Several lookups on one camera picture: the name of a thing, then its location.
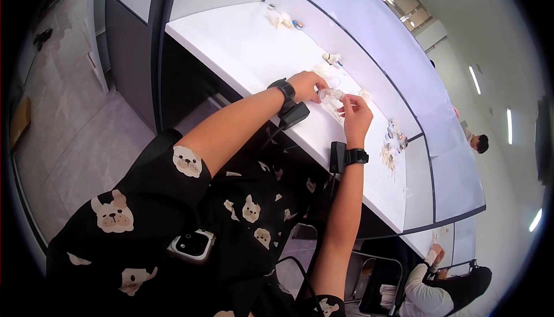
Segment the white shirt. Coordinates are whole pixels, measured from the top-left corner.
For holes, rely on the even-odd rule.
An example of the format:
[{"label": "white shirt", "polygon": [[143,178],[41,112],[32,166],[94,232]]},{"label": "white shirt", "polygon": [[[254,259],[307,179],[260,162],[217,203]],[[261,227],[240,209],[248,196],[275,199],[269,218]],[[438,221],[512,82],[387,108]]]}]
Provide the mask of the white shirt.
[{"label": "white shirt", "polygon": [[[429,251],[425,262],[432,265],[437,254]],[[437,266],[431,267],[432,272],[437,271]],[[423,278],[427,272],[425,264],[419,264],[413,269],[406,281],[406,298],[400,306],[400,317],[444,317],[454,308],[454,302],[442,288],[427,286]]]}]

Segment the black sensor device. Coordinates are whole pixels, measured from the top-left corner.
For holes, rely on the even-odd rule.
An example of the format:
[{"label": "black sensor device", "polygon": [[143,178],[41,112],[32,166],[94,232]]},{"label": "black sensor device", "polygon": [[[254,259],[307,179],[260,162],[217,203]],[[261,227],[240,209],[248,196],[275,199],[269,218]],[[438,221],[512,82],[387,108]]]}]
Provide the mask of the black sensor device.
[{"label": "black sensor device", "polygon": [[290,127],[296,125],[298,122],[307,118],[309,114],[310,109],[308,109],[308,106],[306,106],[304,102],[295,104],[290,109],[288,109],[286,113],[279,114],[279,118],[281,119],[281,121],[279,122],[279,128],[281,128],[282,130],[287,130]]},{"label": "black sensor device", "polygon": [[346,166],[346,144],[340,141],[331,142],[331,159],[329,172],[342,174]]}]

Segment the ceiling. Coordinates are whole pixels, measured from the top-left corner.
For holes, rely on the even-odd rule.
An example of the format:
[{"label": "ceiling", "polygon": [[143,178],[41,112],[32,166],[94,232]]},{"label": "ceiling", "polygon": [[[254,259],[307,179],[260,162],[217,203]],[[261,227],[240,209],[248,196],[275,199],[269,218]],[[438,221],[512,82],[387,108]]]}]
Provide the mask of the ceiling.
[{"label": "ceiling", "polygon": [[[544,81],[532,34],[514,0],[419,1],[446,28],[469,80],[467,66],[475,69],[481,95],[473,88],[474,101],[500,142],[523,222],[530,224],[543,194],[537,181],[535,120]],[[468,85],[474,87],[473,81]],[[512,145],[508,144],[508,107],[512,111]]]}]

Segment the fluorescent light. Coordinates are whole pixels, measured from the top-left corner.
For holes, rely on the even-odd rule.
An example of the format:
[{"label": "fluorescent light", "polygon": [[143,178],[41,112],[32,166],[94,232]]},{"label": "fluorescent light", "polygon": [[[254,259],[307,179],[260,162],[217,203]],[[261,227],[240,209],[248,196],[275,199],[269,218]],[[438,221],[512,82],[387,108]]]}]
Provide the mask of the fluorescent light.
[{"label": "fluorescent light", "polygon": [[475,88],[477,88],[477,93],[481,94],[479,83],[477,82],[477,78],[475,78],[475,73],[473,72],[473,68],[471,66],[469,66],[469,72],[471,73],[471,77],[473,78],[473,82],[475,83]]},{"label": "fluorescent light", "polygon": [[508,108],[508,144],[512,145],[512,111]]},{"label": "fluorescent light", "polygon": [[537,212],[537,216],[535,216],[535,219],[533,220],[533,223],[531,224],[531,226],[529,227],[529,231],[532,232],[533,230],[535,230],[535,227],[537,226],[538,222],[541,220],[541,216],[542,216],[542,209],[540,209],[538,212]]}]

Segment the white table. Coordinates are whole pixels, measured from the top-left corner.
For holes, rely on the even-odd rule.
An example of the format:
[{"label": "white table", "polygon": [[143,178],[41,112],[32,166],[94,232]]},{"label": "white table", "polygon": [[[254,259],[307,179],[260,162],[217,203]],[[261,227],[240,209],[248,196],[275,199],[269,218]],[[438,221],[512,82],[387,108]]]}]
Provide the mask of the white table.
[{"label": "white table", "polygon": [[[325,51],[310,37],[297,29],[276,29],[268,14],[267,5],[261,2],[232,5],[169,22],[165,31],[242,97],[247,97],[265,90],[277,79],[311,70],[323,62]],[[340,89],[357,93],[361,87],[345,75]],[[307,106],[308,118],[284,133],[329,169],[331,142],[346,141],[343,128],[322,105],[308,102]],[[392,230],[401,233],[405,217],[404,160],[400,159],[392,178],[379,157],[388,120],[374,103],[368,106],[374,117],[365,141],[370,161],[364,166],[364,204]],[[277,117],[272,121],[279,123]]]}]

